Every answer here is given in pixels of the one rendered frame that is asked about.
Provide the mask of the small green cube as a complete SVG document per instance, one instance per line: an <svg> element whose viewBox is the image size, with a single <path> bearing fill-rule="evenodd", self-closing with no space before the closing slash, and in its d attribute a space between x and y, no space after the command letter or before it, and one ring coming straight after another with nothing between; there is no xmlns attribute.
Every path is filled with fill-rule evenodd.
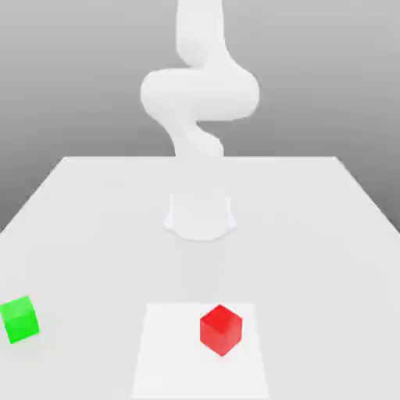
<svg viewBox="0 0 400 400"><path fill-rule="evenodd" d="M39 333L38 318L28 295L0 305L0 314L11 344Z"/></svg>

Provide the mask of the small red cube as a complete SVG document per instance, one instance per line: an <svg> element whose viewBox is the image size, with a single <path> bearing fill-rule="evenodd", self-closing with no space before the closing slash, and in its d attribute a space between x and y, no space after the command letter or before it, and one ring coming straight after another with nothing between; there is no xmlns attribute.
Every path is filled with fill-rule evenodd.
<svg viewBox="0 0 400 400"><path fill-rule="evenodd" d="M200 318L200 342L225 356L242 339L243 319L224 305L217 305Z"/></svg>

